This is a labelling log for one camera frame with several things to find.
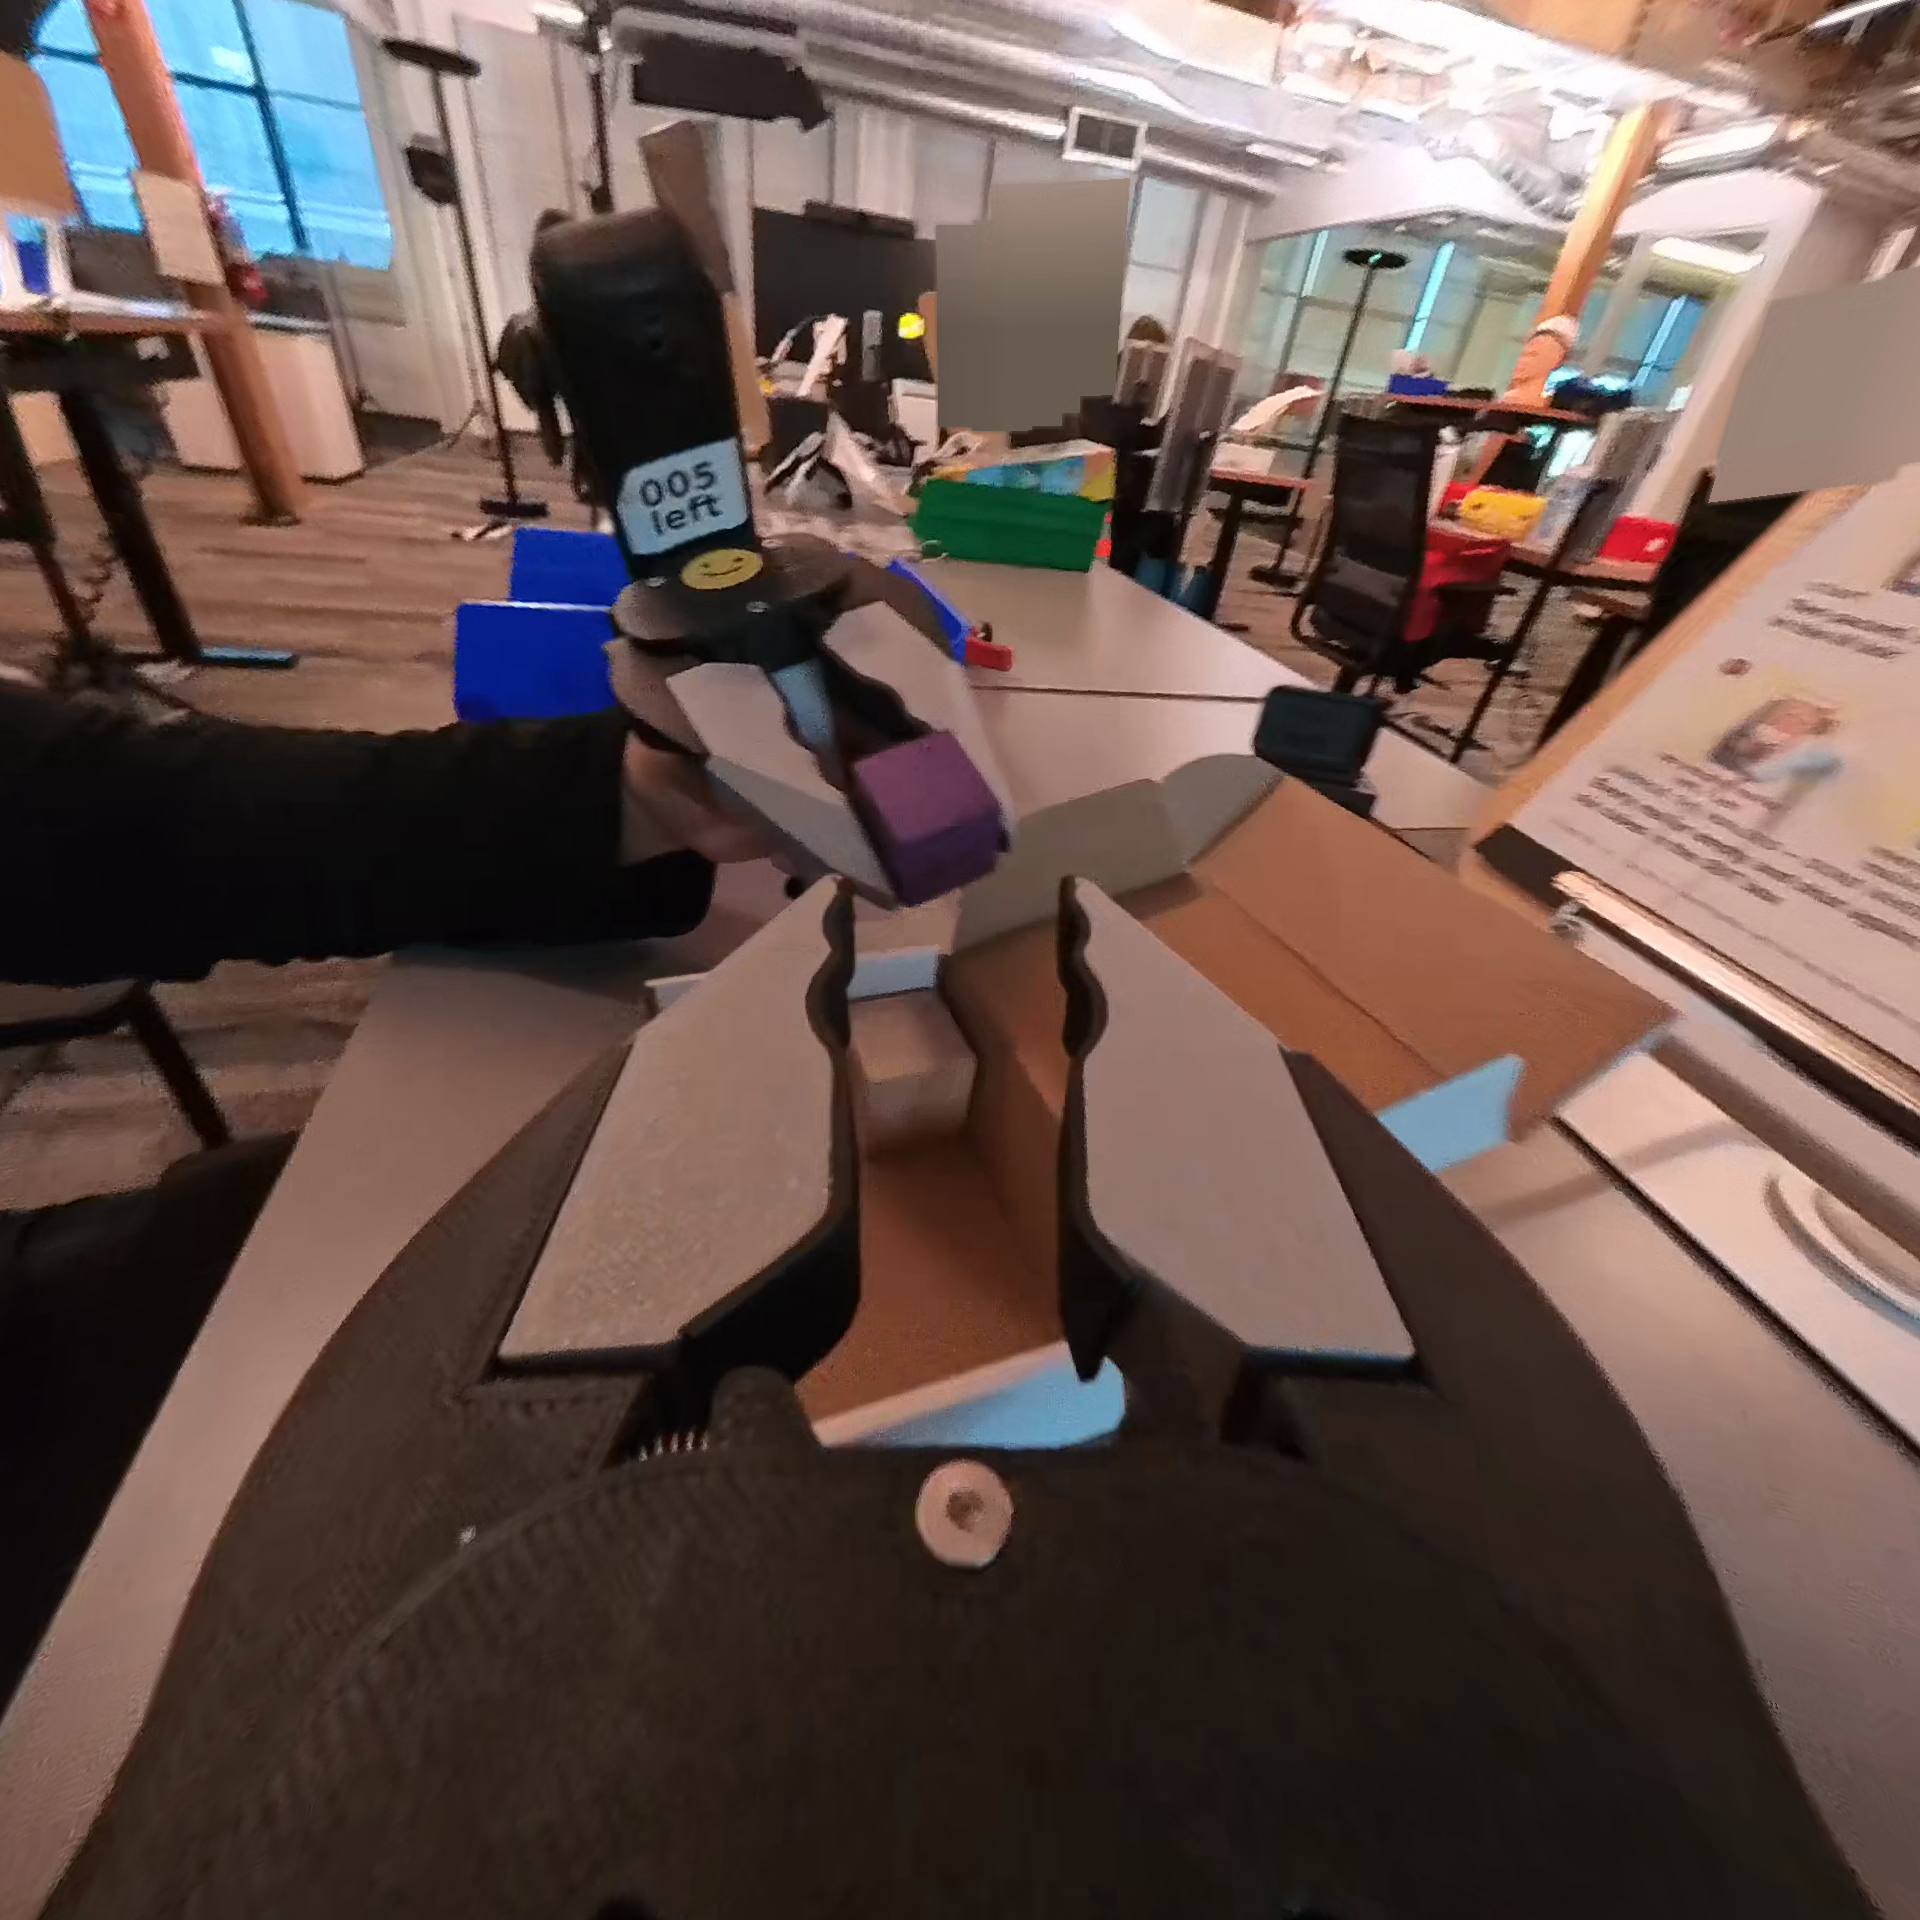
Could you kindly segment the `natural wood cube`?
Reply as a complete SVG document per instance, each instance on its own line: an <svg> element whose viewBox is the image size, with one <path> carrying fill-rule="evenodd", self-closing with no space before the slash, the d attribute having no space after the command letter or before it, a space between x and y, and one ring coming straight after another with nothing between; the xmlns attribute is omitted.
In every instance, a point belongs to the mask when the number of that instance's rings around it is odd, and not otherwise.
<svg viewBox="0 0 1920 1920"><path fill-rule="evenodd" d="M975 1056L934 991L848 1008L854 1132L869 1156L947 1142L970 1119Z"/></svg>

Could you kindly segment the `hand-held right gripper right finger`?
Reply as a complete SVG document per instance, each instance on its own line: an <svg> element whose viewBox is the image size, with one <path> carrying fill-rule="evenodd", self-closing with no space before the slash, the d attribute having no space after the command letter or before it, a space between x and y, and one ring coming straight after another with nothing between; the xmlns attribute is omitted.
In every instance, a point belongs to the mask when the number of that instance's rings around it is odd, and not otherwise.
<svg viewBox="0 0 1920 1920"><path fill-rule="evenodd" d="M1412 1335L1279 1040L1091 878L1060 888L1059 976L1075 1372L1405 1376Z"/></svg>

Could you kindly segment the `person's black clothing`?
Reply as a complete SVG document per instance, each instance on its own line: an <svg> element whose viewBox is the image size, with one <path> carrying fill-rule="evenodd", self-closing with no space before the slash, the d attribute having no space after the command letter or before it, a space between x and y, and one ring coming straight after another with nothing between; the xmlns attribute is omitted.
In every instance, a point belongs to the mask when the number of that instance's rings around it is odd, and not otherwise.
<svg viewBox="0 0 1920 1920"><path fill-rule="evenodd" d="M3 1215L3 1702L219 1298L298 1137Z"/></svg>

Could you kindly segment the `green plastic bin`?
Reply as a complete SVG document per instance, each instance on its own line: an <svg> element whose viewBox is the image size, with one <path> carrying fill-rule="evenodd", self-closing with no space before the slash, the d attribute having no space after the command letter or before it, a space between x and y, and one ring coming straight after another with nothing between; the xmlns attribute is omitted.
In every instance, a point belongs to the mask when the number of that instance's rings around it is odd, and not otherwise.
<svg viewBox="0 0 1920 1920"><path fill-rule="evenodd" d="M1108 500L951 479L926 481L910 515L934 560L1052 572L1091 572L1108 521Z"/></svg>

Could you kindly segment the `white cardboard mailer box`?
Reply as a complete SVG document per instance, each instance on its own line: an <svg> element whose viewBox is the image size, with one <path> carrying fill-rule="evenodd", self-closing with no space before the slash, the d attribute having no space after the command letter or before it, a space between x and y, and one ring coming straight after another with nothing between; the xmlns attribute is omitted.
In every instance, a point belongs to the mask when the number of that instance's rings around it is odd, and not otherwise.
<svg viewBox="0 0 1920 1920"><path fill-rule="evenodd" d="M1412 1335L1405 1376L1082 1379L1059 1302L1059 908L1091 878L1279 1040ZM960 891L951 946L852 1002L934 991L975 1056L964 1129L858 1148L859 1303L803 1410L869 1444L1015 1456L1114 1438L1296 1455L1380 1500L1651 1498L1660 1462L1534 1278L1438 1175L1506 1145L1666 1023L1660 1002L1259 759L1207 756L1031 812ZM723 1382L637 1370L645 1435L709 1428Z"/></svg>

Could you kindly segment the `person's left hand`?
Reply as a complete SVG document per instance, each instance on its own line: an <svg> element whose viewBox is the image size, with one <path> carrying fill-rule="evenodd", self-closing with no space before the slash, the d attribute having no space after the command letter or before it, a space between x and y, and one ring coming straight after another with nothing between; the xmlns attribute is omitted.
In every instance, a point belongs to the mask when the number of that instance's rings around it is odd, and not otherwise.
<svg viewBox="0 0 1920 1920"><path fill-rule="evenodd" d="M620 763L620 860L693 854L714 867L780 860L774 840L717 799L701 761L627 735Z"/></svg>

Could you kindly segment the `black monitor screen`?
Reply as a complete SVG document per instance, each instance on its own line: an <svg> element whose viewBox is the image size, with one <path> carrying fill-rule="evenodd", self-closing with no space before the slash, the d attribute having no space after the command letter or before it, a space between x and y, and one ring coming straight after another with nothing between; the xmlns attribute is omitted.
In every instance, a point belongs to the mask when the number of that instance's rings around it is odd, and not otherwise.
<svg viewBox="0 0 1920 1920"><path fill-rule="evenodd" d="M920 334L901 326L920 319L936 291L936 247L892 216L812 201L803 214L752 214L754 344L760 359L805 323L848 320L848 346L861 346L861 320L880 315L877 378L930 382Z"/></svg>

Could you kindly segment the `orange steel column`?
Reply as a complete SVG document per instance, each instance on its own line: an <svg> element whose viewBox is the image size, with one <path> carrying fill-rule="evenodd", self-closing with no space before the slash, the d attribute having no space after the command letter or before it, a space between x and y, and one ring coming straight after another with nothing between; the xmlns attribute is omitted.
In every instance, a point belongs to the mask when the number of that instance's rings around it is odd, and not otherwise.
<svg viewBox="0 0 1920 1920"><path fill-rule="evenodd" d="M298 523L303 481L250 314L226 280L210 196L152 19L142 3L86 3L85 11L134 150L138 206L143 218L160 218L151 228L155 264L182 287L199 314L207 369L253 491L255 520Z"/></svg>

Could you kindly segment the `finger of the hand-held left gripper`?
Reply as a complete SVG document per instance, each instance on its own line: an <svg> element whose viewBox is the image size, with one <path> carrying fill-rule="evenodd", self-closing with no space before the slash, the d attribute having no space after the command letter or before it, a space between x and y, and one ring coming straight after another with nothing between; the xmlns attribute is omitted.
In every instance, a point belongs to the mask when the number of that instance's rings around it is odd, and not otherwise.
<svg viewBox="0 0 1920 1920"><path fill-rule="evenodd" d="M898 908L848 794L792 728L780 689L752 664L694 664L662 681L698 739L711 786L808 881L845 881L875 908Z"/></svg>
<svg viewBox="0 0 1920 1920"><path fill-rule="evenodd" d="M842 612L822 635L822 655L869 697L880 720L898 706L904 723L947 732L966 752L999 808L999 830L1018 827L1018 806L966 670L887 603Z"/></svg>

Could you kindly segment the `blue plastic bin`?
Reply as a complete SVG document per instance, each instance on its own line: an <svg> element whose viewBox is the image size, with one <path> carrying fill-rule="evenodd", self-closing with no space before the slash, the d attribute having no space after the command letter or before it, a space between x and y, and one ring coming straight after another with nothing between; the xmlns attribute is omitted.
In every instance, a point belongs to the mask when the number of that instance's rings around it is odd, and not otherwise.
<svg viewBox="0 0 1920 1920"><path fill-rule="evenodd" d="M848 558L875 594L960 662L986 619L942 596L912 560ZM453 619L453 706L466 723L555 719L613 706L605 648L613 603L630 572L611 532L531 523L512 538L502 599L469 601Z"/></svg>

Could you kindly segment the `white display stand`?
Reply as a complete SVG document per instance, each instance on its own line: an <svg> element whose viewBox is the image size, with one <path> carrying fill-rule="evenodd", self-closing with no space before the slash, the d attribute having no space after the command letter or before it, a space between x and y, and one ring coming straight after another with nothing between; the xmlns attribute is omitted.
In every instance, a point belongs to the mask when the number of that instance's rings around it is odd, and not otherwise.
<svg viewBox="0 0 1920 1920"><path fill-rule="evenodd" d="M1916 1450L1916 1070L1590 878L1559 886L1552 928L1671 1008L1562 1127Z"/></svg>

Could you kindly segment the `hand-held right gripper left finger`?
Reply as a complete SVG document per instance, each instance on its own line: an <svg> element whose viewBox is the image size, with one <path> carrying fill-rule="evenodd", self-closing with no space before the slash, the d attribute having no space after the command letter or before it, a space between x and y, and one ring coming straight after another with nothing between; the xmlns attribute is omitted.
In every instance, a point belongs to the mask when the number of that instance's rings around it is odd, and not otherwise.
<svg viewBox="0 0 1920 1920"><path fill-rule="evenodd" d="M852 890L819 881L645 1025L507 1324L518 1375L803 1382L859 1303Z"/></svg>

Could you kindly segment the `person's left forearm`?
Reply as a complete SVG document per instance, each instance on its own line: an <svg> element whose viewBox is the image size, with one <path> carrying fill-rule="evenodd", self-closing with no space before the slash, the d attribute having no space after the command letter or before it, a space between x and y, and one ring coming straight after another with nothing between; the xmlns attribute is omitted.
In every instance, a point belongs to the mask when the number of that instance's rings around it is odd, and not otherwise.
<svg viewBox="0 0 1920 1920"><path fill-rule="evenodd" d="M7 684L3 979L682 938L715 860L637 772L613 711L367 735L152 723Z"/></svg>

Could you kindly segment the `colourful flat box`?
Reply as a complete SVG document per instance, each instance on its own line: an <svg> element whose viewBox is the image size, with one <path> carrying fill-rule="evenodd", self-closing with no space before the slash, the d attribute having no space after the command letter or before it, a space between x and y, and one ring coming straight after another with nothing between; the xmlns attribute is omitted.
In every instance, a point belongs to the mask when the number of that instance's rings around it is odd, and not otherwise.
<svg viewBox="0 0 1920 1920"><path fill-rule="evenodd" d="M1048 442L1021 449L981 449L942 472L974 489L1079 496L1100 505L1115 499L1115 449L1091 442Z"/></svg>

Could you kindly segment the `purple cube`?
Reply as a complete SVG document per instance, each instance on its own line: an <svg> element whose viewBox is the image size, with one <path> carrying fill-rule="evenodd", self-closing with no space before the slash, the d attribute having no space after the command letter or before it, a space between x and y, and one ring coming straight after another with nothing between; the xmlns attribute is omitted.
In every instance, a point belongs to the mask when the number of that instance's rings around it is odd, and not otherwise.
<svg viewBox="0 0 1920 1920"><path fill-rule="evenodd" d="M966 890L1005 851L1002 802L952 732L926 732L852 759L848 799L901 906Z"/></svg>

